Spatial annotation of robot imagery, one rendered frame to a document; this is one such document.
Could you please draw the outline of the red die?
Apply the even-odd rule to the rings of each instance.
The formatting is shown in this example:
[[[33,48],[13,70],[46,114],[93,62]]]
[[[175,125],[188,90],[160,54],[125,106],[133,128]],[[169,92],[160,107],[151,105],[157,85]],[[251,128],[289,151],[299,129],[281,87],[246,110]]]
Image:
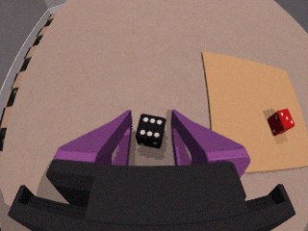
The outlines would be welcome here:
[[[285,133],[295,126],[288,109],[280,110],[268,118],[270,130],[274,136]]]

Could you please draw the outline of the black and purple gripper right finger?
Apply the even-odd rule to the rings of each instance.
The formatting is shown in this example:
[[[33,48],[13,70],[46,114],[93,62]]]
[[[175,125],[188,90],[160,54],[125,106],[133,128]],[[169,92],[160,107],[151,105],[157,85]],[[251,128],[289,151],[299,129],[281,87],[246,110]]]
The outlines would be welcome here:
[[[170,124],[176,166],[229,162],[235,165],[240,178],[249,166],[250,157],[243,145],[191,121],[176,110],[171,111]]]

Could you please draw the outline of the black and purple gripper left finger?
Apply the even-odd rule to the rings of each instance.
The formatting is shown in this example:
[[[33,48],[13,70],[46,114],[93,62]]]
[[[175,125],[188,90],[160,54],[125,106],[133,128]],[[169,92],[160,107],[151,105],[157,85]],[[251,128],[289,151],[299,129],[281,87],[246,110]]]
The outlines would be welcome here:
[[[131,110],[127,110],[111,122],[60,146],[53,160],[62,159],[93,162],[95,165],[128,166],[131,136],[132,116]],[[112,161],[116,147],[117,151]]]

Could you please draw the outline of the black die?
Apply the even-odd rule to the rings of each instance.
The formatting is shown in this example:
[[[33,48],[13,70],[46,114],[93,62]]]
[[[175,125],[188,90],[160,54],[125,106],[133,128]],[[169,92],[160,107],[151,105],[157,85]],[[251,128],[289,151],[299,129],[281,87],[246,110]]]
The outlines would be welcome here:
[[[139,145],[161,148],[166,121],[164,117],[142,114],[136,133],[137,143]]]

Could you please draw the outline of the tan mat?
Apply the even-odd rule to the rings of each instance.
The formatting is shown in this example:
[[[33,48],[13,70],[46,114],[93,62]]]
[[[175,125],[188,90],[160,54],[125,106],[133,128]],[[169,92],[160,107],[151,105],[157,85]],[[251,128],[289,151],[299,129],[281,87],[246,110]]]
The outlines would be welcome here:
[[[308,167],[308,135],[286,70],[201,52],[210,130],[243,145],[244,173]],[[274,136],[268,118],[288,109],[295,127]]]

